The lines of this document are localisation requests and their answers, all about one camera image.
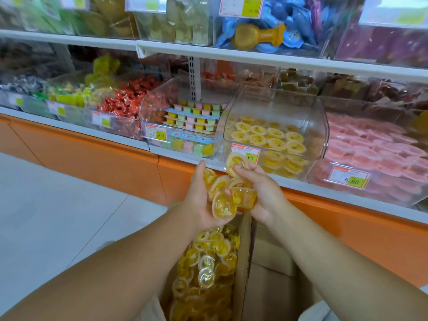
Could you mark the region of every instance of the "store shelf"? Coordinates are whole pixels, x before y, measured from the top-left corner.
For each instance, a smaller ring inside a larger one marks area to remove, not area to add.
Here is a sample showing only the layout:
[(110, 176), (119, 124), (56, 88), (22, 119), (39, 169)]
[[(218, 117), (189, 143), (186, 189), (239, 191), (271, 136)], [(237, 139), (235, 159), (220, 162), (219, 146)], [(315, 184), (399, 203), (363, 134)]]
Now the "store shelf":
[(0, 29), (0, 37), (21, 39), (25, 41), (45, 41), (78, 46), (111, 48), (136, 51), (136, 41), (129, 39), (98, 38), (69, 35), (43, 34), (40, 32), (21, 32), (16, 30)]
[[(158, 146), (150, 145), (150, 151), (152, 153), (166, 156), (171, 159), (180, 160), (192, 164), (198, 164), (202, 158), (195, 155), (190, 155), (186, 153), (181, 153), (173, 150), (168, 150), (166, 148), (160, 148)], [(223, 153), (219, 152), (213, 160), (204, 159), (207, 164), (207, 167), (224, 172), (224, 162), (223, 162)], [(374, 199), (369, 199), (365, 197), (360, 197), (348, 193), (343, 193), (340, 191), (323, 188), (316, 185), (311, 185), (302, 181), (297, 181), (289, 178), (280, 177), (277, 175), (270, 175), (280, 186), (298, 190), (304, 193), (317, 195), (320, 197), (325, 197), (329, 199), (334, 199), (339, 202), (344, 202), (347, 204), (360, 206), (372, 210), (377, 210), (382, 213), (394, 215), (397, 217), (405, 218), (408, 220), (428, 224), (428, 213), (422, 212), (417, 209), (406, 208), (398, 205), (393, 205), (385, 202), (381, 202)]]
[(136, 43), (140, 58), (149, 56), (153, 53), (167, 53), (207, 59), (221, 59), (225, 61), (279, 66), (281, 68), (320, 70), (324, 72), (366, 77), (389, 78), (406, 82), (428, 83), (428, 70), (426, 69), (401, 68), (389, 65), (334, 61), (330, 59), (313, 59), (299, 56), (265, 54), (233, 49), (163, 43), (157, 41), (138, 40)]
[(100, 130), (93, 130), (87, 127), (73, 125), (71, 123), (65, 123), (63, 121), (57, 121), (54, 119), (36, 116), (36, 115), (24, 113), (22, 111), (13, 110), (13, 109), (4, 108), (4, 107), (0, 107), (0, 114), (9, 115), (9, 116), (13, 116), (21, 119), (26, 119), (29, 121), (33, 121), (35, 123), (42, 123), (48, 126), (62, 128), (64, 130), (70, 130), (72, 132), (81, 133), (81, 134), (85, 134), (93, 137), (98, 137), (99, 139), (149, 151), (148, 145), (144, 141), (133, 140), (127, 137), (106, 133)]

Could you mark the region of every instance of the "yellow price sticker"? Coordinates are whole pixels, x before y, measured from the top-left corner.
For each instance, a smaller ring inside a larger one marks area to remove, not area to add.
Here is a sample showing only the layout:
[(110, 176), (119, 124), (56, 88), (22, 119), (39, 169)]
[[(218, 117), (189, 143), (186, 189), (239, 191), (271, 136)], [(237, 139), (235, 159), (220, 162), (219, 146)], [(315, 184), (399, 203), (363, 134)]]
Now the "yellow price sticker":
[(242, 7), (242, 16), (258, 18), (261, 0), (244, 0)]
[(58, 107), (58, 114), (61, 116), (66, 116), (66, 109), (63, 107)]
[(76, 9), (84, 9), (86, 8), (86, 0), (74, 0), (74, 6)]
[(368, 182), (367, 178), (358, 178), (358, 177), (349, 177), (345, 179), (345, 181), (348, 183), (348, 186), (356, 187), (356, 188), (364, 188), (366, 186), (366, 183)]
[(15, 7), (22, 7), (22, 0), (12, 0)]
[(156, 139), (160, 141), (166, 141), (167, 140), (167, 133), (162, 132), (160, 130), (156, 131)]
[(146, 0), (146, 9), (152, 11), (159, 10), (159, 0)]
[(109, 118), (102, 118), (101, 119), (101, 125), (107, 128), (110, 128), (110, 119)]
[(245, 154), (245, 157), (247, 158), (248, 161), (251, 161), (253, 163), (257, 163), (257, 154), (254, 153), (247, 153)]
[(428, 8), (406, 9), (402, 11), (397, 19), (397, 23), (403, 25), (421, 25), (425, 21)]

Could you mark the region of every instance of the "person's right arm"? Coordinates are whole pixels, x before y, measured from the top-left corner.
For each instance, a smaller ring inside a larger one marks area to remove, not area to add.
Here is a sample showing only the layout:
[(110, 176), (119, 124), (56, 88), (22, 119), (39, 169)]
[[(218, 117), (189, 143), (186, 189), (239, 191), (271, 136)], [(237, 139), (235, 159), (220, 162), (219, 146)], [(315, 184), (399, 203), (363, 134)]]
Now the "person's right arm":
[(262, 168), (235, 166), (257, 191), (252, 215), (291, 254), (341, 321), (425, 321), (428, 295), (347, 247), (291, 205)]

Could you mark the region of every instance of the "person's left hand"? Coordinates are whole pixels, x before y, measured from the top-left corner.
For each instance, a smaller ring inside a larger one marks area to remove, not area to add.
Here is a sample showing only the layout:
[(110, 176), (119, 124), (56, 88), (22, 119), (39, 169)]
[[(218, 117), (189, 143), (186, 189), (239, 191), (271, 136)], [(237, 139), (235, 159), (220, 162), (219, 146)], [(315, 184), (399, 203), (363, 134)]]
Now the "person's left hand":
[(192, 183), (187, 191), (183, 205), (190, 214), (194, 215), (196, 221), (197, 234), (209, 231), (217, 226), (223, 226), (230, 222), (233, 217), (215, 219), (212, 215), (212, 205), (207, 203), (208, 192), (204, 182), (205, 161), (199, 162), (192, 176)]

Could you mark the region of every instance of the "hand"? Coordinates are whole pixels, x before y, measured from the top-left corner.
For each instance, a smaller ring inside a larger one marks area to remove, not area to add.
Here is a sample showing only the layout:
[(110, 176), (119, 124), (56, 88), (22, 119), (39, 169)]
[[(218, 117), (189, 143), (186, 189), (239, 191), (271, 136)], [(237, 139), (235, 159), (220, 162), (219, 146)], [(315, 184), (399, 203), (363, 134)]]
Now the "hand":
[(219, 220), (212, 215), (212, 205), (207, 203), (208, 192), (204, 183), (205, 167), (205, 161), (199, 162), (193, 173), (192, 183), (187, 191), (186, 198), (182, 203), (193, 215), (193, 219), (196, 222), (196, 235), (212, 228), (223, 226), (233, 219), (233, 217), (228, 217)]
[(279, 185), (266, 172), (253, 162), (249, 162), (249, 169), (236, 164), (233, 169), (242, 178), (248, 179), (257, 191), (257, 203), (251, 210), (251, 215), (258, 221), (270, 225), (274, 214), (284, 210), (284, 206), (291, 205), (284, 196)]

